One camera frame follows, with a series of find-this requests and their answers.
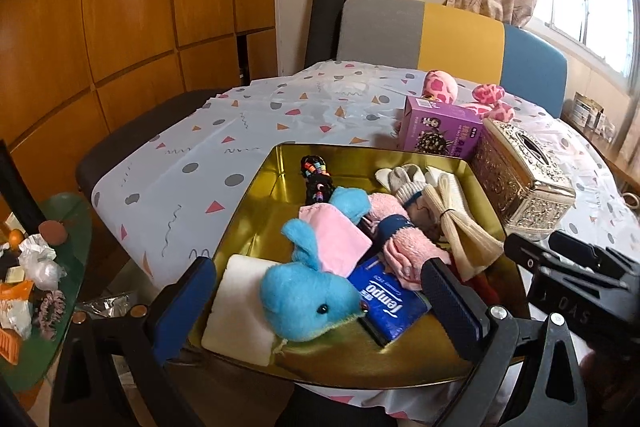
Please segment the blue elephant plush toy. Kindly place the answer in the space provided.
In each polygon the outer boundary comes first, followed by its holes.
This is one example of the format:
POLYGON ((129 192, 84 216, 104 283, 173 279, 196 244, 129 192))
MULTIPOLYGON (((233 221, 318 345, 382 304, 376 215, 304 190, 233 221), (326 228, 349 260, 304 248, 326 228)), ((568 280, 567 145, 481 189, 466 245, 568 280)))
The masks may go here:
POLYGON ((363 317, 367 310, 348 277, 372 241, 359 222, 369 195, 337 187, 329 202, 300 207, 281 234, 293 245, 291 260, 267 270, 260 284, 262 311, 286 343, 306 343, 363 317))

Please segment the wooden side desk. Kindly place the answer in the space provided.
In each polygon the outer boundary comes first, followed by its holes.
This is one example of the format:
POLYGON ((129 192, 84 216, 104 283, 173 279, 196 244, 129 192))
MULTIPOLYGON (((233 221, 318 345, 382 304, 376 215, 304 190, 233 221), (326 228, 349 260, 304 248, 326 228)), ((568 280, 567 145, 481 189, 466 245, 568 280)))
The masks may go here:
POLYGON ((639 147, 636 146, 631 155, 626 158, 620 150, 616 150, 613 143, 608 143, 601 135, 591 129, 579 127, 566 115, 562 121, 580 133, 602 157, 605 164, 613 173, 618 187, 623 193, 639 195, 639 147))

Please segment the cream cloth bundle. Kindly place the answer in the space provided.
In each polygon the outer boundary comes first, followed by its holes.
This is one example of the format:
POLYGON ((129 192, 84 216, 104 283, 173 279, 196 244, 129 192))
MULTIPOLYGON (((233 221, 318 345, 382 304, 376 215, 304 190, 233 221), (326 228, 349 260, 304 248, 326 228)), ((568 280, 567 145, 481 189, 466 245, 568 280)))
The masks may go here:
POLYGON ((463 282, 485 271, 503 253, 503 243, 487 233, 470 215, 457 177, 435 167, 425 173, 422 197, 449 243, 463 282))

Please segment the purple cardboard box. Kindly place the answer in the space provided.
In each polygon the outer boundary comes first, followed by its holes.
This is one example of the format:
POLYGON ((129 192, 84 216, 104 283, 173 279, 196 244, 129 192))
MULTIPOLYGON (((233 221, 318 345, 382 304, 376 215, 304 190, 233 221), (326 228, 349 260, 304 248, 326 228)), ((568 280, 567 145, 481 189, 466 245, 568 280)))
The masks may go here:
POLYGON ((483 123, 472 110, 408 96, 398 148, 405 152, 470 160, 482 130, 483 123))

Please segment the black hair wig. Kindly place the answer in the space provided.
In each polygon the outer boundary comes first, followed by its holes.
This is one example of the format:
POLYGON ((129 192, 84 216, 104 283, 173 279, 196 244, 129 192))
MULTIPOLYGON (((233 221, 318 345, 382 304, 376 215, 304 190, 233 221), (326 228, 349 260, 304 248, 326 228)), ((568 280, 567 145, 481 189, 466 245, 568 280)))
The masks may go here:
POLYGON ((335 187, 326 161, 320 156, 304 156, 300 160, 300 173, 305 179, 305 204, 329 202, 335 187))

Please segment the blue tempo tissue pack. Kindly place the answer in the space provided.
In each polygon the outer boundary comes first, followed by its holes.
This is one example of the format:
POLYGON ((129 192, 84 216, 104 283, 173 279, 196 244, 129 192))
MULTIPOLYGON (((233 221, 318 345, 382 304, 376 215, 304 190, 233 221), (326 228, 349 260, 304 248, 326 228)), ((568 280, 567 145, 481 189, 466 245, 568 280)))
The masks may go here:
POLYGON ((381 347, 393 343, 431 311, 431 303, 422 294, 403 288, 378 258, 357 265, 348 280, 367 306, 359 322, 381 347))

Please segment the black rolled mat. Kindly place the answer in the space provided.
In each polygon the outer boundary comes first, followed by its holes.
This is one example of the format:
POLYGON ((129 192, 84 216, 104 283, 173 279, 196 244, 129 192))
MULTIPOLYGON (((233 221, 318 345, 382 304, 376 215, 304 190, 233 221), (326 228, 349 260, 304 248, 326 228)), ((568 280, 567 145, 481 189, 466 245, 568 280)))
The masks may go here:
POLYGON ((318 62, 334 60, 344 4, 347 0, 312 0, 308 38, 304 58, 307 68, 318 62))

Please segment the grey yellow blue sofa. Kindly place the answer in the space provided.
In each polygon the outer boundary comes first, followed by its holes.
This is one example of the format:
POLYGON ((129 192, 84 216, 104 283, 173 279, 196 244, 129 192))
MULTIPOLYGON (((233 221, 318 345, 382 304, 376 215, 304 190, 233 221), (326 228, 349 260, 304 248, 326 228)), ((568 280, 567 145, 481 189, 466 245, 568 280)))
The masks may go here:
POLYGON ((340 60, 440 69, 493 83, 559 117, 567 61, 524 29, 487 16, 418 0, 347 0, 337 41, 340 60))

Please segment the gold metal tin box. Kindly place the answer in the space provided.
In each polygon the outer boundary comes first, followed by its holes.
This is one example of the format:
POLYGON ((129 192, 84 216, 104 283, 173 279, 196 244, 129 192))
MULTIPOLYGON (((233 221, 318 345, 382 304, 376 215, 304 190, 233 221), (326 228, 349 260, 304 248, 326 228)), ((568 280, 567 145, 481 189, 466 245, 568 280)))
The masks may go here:
POLYGON ((281 144, 256 176, 214 257, 218 287, 198 335, 218 358, 299 384, 393 389, 469 373, 423 291, 383 287, 378 238, 363 224, 375 171, 436 167, 459 180, 492 239, 503 227, 471 167, 399 150, 281 144))

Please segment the tin cans on desk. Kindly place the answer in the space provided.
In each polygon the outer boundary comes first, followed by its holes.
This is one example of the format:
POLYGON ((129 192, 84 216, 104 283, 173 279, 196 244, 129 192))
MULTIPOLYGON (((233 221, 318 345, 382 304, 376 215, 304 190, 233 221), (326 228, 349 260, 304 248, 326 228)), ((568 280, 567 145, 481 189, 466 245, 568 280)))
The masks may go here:
POLYGON ((592 98, 579 92, 574 93, 570 121, 579 129, 590 130, 611 143, 615 136, 615 126, 604 113, 604 107, 592 98))

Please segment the pink spotted plush toy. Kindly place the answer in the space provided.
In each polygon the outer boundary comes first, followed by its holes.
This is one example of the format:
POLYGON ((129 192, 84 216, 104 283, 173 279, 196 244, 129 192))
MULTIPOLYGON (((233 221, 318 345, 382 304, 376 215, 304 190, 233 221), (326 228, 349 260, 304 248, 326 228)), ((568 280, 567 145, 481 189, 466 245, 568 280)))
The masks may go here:
POLYGON ((509 122, 514 117, 514 108, 506 101, 503 87, 491 83, 463 86, 460 80, 443 70, 430 70, 425 74, 422 96, 469 109, 480 119, 509 122))

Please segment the ornate gold tissue box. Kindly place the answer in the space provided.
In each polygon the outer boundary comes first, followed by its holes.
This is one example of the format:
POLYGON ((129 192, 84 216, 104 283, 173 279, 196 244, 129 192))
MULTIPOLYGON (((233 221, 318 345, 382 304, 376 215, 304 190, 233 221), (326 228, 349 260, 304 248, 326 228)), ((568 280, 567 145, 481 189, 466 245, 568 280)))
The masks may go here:
POLYGON ((540 241, 575 202, 575 190, 541 144, 510 122, 484 120, 472 170, 503 228, 540 241))

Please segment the white towel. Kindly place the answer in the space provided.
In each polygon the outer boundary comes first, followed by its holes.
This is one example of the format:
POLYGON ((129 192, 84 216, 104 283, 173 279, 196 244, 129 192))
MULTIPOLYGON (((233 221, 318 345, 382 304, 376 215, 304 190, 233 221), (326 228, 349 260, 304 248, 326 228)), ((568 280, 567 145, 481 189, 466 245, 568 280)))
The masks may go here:
POLYGON ((277 262, 233 255, 217 288, 201 339, 204 349, 224 357, 268 366, 277 336, 262 312, 259 289, 277 262))

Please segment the white knit glove bundle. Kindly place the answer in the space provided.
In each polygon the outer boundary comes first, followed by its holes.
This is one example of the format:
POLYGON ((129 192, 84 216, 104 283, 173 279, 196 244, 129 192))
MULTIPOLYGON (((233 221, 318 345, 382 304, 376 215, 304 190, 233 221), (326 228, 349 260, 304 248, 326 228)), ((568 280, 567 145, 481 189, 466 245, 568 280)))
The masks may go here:
POLYGON ((427 210, 423 197, 427 181, 422 169, 416 164, 407 164, 394 168, 378 169, 375 179, 385 190, 394 195, 405 210, 427 210))

